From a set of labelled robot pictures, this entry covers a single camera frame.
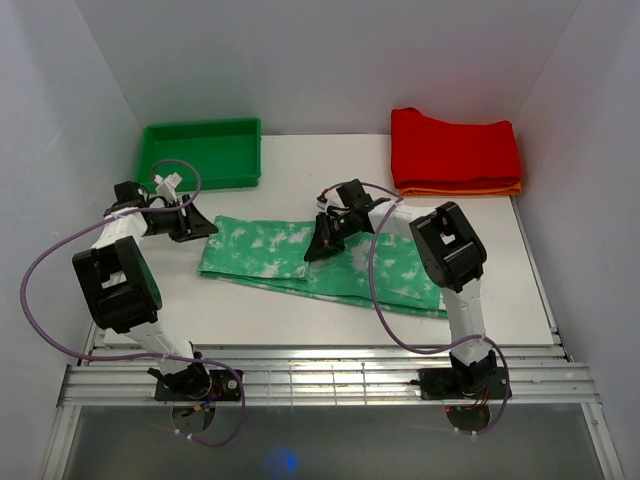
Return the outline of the green white tie-dye trousers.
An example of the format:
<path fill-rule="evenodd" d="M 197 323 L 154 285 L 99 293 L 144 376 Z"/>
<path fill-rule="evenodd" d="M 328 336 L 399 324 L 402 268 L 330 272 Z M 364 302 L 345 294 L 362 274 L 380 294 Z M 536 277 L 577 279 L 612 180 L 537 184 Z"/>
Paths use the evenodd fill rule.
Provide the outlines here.
<path fill-rule="evenodd" d="M 306 262 L 314 230 L 312 221 L 242 220 L 219 215 L 218 228 L 204 247 L 199 274 L 249 287 L 318 300 L 373 306 L 368 278 L 373 236 L 358 233 L 345 250 L 324 260 Z M 422 269 L 413 242 L 382 233 L 375 245 L 374 280 L 383 310 L 444 318 L 439 288 Z"/>

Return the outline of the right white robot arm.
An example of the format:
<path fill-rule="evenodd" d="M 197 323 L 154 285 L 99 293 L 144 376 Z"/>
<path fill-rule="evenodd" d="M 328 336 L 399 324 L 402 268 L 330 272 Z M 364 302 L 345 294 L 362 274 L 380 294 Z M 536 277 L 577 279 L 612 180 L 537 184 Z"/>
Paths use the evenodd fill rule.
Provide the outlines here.
<path fill-rule="evenodd" d="M 480 300 L 487 252 L 460 206 L 415 207 L 390 191 L 373 198 L 358 179 L 332 188 L 337 201 L 329 199 L 327 190 L 316 199 L 319 211 L 305 260 L 343 252 L 347 238 L 357 233 L 388 233 L 412 241 L 420 270 L 440 289 L 451 337 L 446 348 L 451 365 L 427 379 L 429 391 L 441 398 L 488 396 L 498 365 Z"/>

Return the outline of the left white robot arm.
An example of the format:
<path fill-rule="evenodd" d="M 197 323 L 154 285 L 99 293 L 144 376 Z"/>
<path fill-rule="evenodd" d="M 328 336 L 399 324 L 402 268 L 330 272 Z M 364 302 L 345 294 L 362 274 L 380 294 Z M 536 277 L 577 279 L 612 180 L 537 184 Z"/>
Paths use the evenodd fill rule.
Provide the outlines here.
<path fill-rule="evenodd" d="M 116 202 L 104 212 L 104 225 L 90 249 L 72 258 L 92 319 L 159 355 L 149 370 L 171 393 L 199 400 L 212 389 L 212 376 L 198 360 L 201 353 L 160 317 L 160 289 L 139 248 L 141 240 L 166 235 L 176 243 L 218 232 L 191 202 L 178 196 L 182 178 L 173 173 L 154 178 L 154 196 L 139 183 L 114 186 Z"/>

